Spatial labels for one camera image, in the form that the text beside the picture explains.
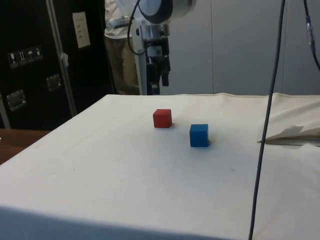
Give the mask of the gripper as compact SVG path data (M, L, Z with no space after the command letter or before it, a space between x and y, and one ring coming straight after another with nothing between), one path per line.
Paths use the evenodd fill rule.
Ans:
M158 64L152 58L163 57L161 69L161 82L163 87L169 86L169 73L171 71L169 38L144 40L146 59L147 95L160 95L160 75Z

